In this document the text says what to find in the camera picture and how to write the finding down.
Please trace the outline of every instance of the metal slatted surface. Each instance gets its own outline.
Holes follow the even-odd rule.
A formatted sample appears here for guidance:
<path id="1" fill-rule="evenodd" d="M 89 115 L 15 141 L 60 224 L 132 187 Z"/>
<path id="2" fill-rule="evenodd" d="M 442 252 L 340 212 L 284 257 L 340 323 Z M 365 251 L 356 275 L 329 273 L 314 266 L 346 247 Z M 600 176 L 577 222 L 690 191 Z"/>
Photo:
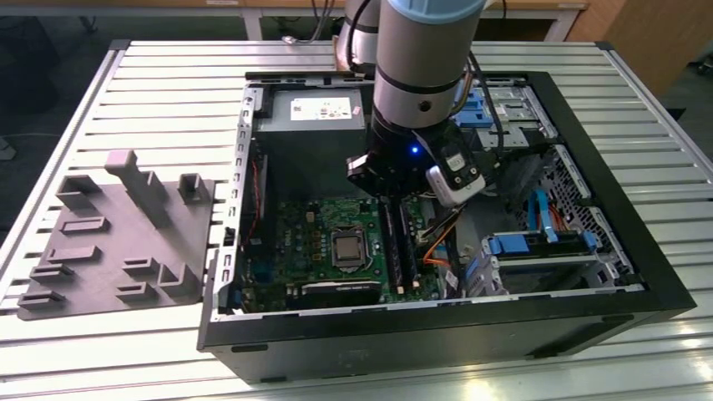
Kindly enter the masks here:
<path id="1" fill-rule="evenodd" d="M 60 144 L 36 200 L 0 251 L 8 262 L 0 281 L 0 398 L 706 398 L 713 379 L 713 185 L 705 162 L 614 54 L 588 43 L 484 43 L 473 51 L 485 69 L 553 75 L 697 309 L 569 358 L 254 388 L 209 354 L 194 351 L 200 305 L 21 322 L 17 296 L 57 219 L 61 204 L 51 194 L 61 176 L 88 174 L 99 183 L 116 182 L 101 169 L 107 151 L 132 147 L 141 169 L 154 170 L 162 181 L 198 172 L 218 181 L 216 200 L 224 199 L 245 72 L 333 68 L 328 43 L 133 42 L 125 53 L 109 53 L 87 108 L 65 133 L 65 149 Z M 216 203 L 216 222 L 222 209 Z M 209 242 L 218 239 L 213 226 Z"/>

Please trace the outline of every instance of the gray floor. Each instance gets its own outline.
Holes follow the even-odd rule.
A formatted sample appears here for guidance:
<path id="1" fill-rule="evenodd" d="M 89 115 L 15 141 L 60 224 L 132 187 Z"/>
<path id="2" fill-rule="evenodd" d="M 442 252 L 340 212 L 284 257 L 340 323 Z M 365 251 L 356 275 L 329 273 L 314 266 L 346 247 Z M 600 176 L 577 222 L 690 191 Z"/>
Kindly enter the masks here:
<path id="1" fill-rule="evenodd" d="M 0 243 L 23 207 L 35 181 L 51 156 L 57 138 L 72 117 L 87 85 L 97 69 L 111 41 L 115 38 L 144 40 L 217 40 L 246 38 L 238 18 L 99 18 L 99 31 L 85 33 L 76 18 L 43 18 L 43 25 L 63 59 L 52 72 L 60 100 L 52 110 L 35 115 L 3 115 L 0 135 L 41 134 L 7 138 L 17 150 L 11 162 L 0 162 Z M 292 34 L 305 37 L 313 27 L 312 18 L 289 24 Z M 274 20 L 264 18 L 265 39 L 282 35 Z M 700 77 L 686 70 L 666 96 L 666 107 L 688 108 L 681 125 L 700 144 L 705 154 L 713 156 L 713 77 Z"/>

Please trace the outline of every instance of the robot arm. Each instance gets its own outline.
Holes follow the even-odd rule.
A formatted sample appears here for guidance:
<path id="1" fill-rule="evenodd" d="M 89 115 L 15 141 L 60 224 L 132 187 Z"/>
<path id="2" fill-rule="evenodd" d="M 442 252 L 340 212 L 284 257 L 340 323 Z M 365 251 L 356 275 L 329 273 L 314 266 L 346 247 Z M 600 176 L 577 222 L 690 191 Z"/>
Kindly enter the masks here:
<path id="1" fill-rule="evenodd" d="M 374 77 L 377 66 L 378 10 L 381 0 L 349 0 L 336 41 L 336 59 L 342 69 Z"/>
<path id="2" fill-rule="evenodd" d="M 484 187 L 450 114 L 485 0 L 382 0 L 370 150 L 348 160 L 372 195 L 432 188 L 454 206 Z"/>

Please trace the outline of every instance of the blue latch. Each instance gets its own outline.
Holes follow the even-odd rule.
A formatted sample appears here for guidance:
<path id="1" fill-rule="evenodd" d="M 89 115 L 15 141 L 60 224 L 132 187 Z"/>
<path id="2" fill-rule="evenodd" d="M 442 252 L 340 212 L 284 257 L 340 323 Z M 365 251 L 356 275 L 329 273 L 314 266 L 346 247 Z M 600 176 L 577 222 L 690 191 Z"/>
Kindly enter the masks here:
<path id="1" fill-rule="evenodd" d="M 485 101 L 476 89 L 470 89 L 465 106 L 454 115 L 456 124 L 461 128 L 490 128 L 492 117 L 485 110 Z"/>
<path id="2" fill-rule="evenodd" d="M 522 234 L 505 234 L 496 237 L 504 253 L 526 253 L 530 251 Z"/>
<path id="3" fill-rule="evenodd" d="M 500 241 L 497 238 L 490 238 L 488 240 L 488 245 L 490 246 L 490 253 L 498 255 L 502 252 L 502 247 L 500 246 Z"/>
<path id="4" fill-rule="evenodd" d="M 581 233 L 581 238 L 584 239 L 584 243 L 588 244 L 589 250 L 594 251 L 597 249 L 597 237 L 594 236 L 594 233 L 592 231 L 584 231 Z"/>
<path id="5" fill-rule="evenodd" d="M 470 266 L 468 267 L 468 272 L 465 272 L 465 278 L 470 277 L 472 273 L 476 271 L 477 268 L 478 268 L 478 258 L 473 257 Z"/>

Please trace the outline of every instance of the cpu socket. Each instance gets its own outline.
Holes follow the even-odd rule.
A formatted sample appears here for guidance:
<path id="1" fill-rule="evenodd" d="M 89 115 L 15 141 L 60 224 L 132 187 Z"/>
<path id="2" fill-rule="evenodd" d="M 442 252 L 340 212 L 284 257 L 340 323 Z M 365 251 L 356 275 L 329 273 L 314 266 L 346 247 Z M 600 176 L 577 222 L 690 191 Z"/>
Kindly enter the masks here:
<path id="1" fill-rule="evenodd" d="M 332 231 L 332 266 L 352 273 L 366 264 L 364 231 L 360 227 Z"/>

